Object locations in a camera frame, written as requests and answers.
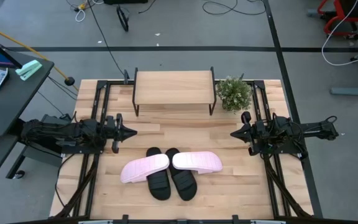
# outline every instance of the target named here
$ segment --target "pink slipper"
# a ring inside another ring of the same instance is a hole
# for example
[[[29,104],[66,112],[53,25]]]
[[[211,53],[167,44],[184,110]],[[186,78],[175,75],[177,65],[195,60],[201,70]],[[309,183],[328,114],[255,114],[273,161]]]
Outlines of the pink slipper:
[[[121,171],[121,182],[140,182],[146,181],[147,176],[164,170],[169,166],[168,156],[165,154],[158,154],[149,156],[134,161],[128,162]]]
[[[198,174],[219,172],[223,169],[222,162],[212,152],[181,152],[173,156],[172,164],[180,170],[196,170]]]

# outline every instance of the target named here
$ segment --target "red chair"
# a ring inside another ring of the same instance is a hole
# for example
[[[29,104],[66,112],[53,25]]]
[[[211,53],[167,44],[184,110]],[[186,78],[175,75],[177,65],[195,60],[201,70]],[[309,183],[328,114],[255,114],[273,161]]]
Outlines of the red chair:
[[[334,0],[336,11],[322,11],[328,0],[323,0],[317,8],[317,13],[326,21],[324,32],[329,35],[332,30],[349,14],[356,0]],[[335,30],[333,35],[344,36],[347,39],[358,40],[358,2],[348,18]]]

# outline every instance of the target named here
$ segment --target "black desk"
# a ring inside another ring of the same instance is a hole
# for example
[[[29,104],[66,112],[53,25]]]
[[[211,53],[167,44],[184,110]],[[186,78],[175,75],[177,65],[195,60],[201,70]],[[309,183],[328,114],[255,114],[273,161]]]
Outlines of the black desk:
[[[53,68],[53,62],[15,52],[9,54],[23,64],[31,60],[38,60],[42,67],[26,81],[21,80],[14,69],[10,69],[10,77],[0,89],[0,167],[19,140],[17,136],[7,134],[9,129],[17,121]]]

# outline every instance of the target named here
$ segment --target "yellow pole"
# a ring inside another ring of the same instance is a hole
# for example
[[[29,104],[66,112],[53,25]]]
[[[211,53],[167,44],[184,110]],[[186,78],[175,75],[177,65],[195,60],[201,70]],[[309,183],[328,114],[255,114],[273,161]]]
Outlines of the yellow pole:
[[[3,37],[5,37],[5,38],[7,38],[7,39],[9,39],[9,40],[11,40],[11,41],[13,41],[13,42],[15,42],[15,43],[17,43],[17,44],[19,44],[19,45],[21,45],[21,46],[23,46],[23,47],[26,48],[27,50],[29,50],[29,51],[35,53],[36,55],[38,55],[40,58],[42,58],[42,59],[44,59],[44,60],[49,60],[49,59],[47,59],[45,56],[43,56],[42,54],[38,53],[38,51],[32,49],[31,47],[27,46],[26,44],[23,44],[22,42],[19,42],[19,41],[13,39],[12,37],[9,37],[8,35],[2,33],[1,31],[0,31],[0,35],[3,36]],[[67,76],[66,76],[62,71],[60,71],[59,68],[57,68],[56,66],[53,66],[53,67],[54,67],[54,69],[55,69],[58,73],[60,73],[60,74],[62,75],[62,77],[63,77],[65,80],[68,80]]]

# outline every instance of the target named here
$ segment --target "white cable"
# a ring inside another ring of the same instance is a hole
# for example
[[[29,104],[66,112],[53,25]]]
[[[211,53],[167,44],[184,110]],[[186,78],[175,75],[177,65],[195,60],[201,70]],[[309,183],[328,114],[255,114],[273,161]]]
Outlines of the white cable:
[[[81,12],[84,14],[84,17],[83,17],[82,19],[78,20],[78,15],[80,15]],[[84,19],[85,19],[85,12],[84,12],[84,10],[80,9],[80,10],[77,12],[77,15],[75,16],[75,21],[77,21],[77,22],[82,22]]]
[[[93,1],[93,3],[95,3],[95,4],[103,4],[103,3],[104,3],[103,1],[98,3],[99,0],[96,0],[96,1],[95,1],[95,0],[92,0],[92,1]]]
[[[348,13],[348,15],[347,15],[338,25],[336,25],[336,27],[333,29],[333,31],[331,31],[331,33],[329,34],[329,36],[328,36],[327,40],[325,41],[323,47],[321,48],[321,53],[322,53],[322,55],[323,55],[324,60],[325,60],[328,64],[330,64],[330,65],[343,66],[343,65],[350,65],[350,64],[352,64],[352,63],[354,63],[354,62],[358,62],[358,59],[357,59],[357,60],[354,60],[354,61],[352,61],[352,62],[335,64],[335,63],[329,62],[329,61],[327,60],[325,54],[324,54],[324,48],[325,48],[327,42],[329,41],[329,39],[331,38],[332,34],[333,34],[333,33],[335,32],[335,30],[351,15],[351,13],[352,13],[352,11],[354,10],[354,8],[356,7],[357,3],[358,3],[358,0],[356,0],[356,2],[355,2],[354,5],[353,5],[353,8],[350,10],[350,12]]]

